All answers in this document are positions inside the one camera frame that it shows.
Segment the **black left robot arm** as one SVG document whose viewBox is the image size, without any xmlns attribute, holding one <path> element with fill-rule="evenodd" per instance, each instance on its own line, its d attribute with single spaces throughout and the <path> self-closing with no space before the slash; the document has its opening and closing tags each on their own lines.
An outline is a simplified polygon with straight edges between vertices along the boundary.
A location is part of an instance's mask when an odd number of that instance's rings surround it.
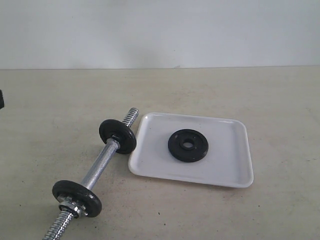
<svg viewBox="0 0 320 240">
<path fill-rule="evenodd" d="M 3 91 L 0 90 L 0 109 L 5 107 L 4 97 L 3 97 Z"/>
</svg>

